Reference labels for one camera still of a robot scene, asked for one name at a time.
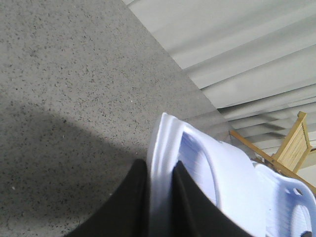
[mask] concrete floor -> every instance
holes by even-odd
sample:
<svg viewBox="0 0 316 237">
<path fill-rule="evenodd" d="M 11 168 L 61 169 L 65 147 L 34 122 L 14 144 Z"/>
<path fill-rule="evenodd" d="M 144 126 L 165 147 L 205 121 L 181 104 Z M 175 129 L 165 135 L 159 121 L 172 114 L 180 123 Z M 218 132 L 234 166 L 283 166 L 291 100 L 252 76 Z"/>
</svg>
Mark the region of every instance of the concrete floor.
<svg viewBox="0 0 316 237">
<path fill-rule="evenodd" d="M 119 0 L 0 3 L 0 236 L 62 236 L 145 158 L 168 112 L 228 125 Z"/>
</svg>

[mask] gray speckled floor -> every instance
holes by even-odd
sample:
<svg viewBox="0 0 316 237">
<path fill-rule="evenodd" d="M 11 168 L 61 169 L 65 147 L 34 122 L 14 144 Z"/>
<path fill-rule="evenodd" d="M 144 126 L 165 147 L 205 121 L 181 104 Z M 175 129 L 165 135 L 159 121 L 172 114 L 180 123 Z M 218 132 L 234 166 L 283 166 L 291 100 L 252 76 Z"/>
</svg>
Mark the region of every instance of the gray speckled floor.
<svg viewBox="0 0 316 237">
<path fill-rule="evenodd" d="M 0 3 L 0 236 L 62 236 L 146 156 L 163 111 L 227 124 L 119 0 Z"/>
</svg>

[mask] wooden chair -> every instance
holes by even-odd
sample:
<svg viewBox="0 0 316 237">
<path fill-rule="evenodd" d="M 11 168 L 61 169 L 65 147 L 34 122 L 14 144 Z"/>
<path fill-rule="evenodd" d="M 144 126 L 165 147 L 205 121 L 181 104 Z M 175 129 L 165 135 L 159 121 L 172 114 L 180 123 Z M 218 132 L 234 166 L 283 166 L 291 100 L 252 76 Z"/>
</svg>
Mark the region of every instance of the wooden chair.
<svg viewBox="0 0 316 237">
<path fill-rule="evenodd" d="M 316 195 L 316 188 L 296 174 L 312 149 L 307 133 L 307 125 L 305 121 L 306 113 L 299 112 L 297 117 L 296 122 L 288 135 L 285 137 L 277 153 L 272 156 L 269 156 L 264 151 L 253 145 L 236 131 L 232 130 L 230 131 L 230 134 L 268 161 L 275 170 L 287 177 L 298 179 L 305 183 L 314 195 Z"/>
</svg>

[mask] corrugated metal wall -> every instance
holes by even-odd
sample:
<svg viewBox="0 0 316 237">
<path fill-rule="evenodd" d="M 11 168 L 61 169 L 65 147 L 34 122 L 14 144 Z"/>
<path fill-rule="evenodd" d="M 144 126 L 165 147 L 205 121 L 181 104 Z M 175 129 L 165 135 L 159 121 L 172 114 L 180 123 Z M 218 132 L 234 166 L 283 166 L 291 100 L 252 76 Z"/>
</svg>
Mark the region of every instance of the corrugated metal wall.
<svg viewBox="0 0 316 237">
<path fill-rule="evenodd" d="M 316 146 L 316 1 L 125 3 L 240 134 L 272 154 L 304 111 Z"/>
</svg>

